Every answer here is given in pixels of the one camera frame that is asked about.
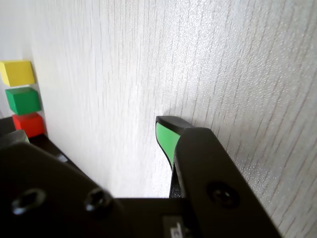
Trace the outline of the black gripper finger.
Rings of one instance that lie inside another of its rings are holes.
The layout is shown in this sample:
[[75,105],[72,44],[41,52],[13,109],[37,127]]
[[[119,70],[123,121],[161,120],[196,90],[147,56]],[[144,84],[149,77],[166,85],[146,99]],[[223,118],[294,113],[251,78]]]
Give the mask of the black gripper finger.
[[3,238],[128,238],[112,196],[68,164],[26,141],[0,138]]
[[156,117],[156,137],[191,206],[203,238],[277,238],[277,228],[219,142],[206,127],[175,116]]

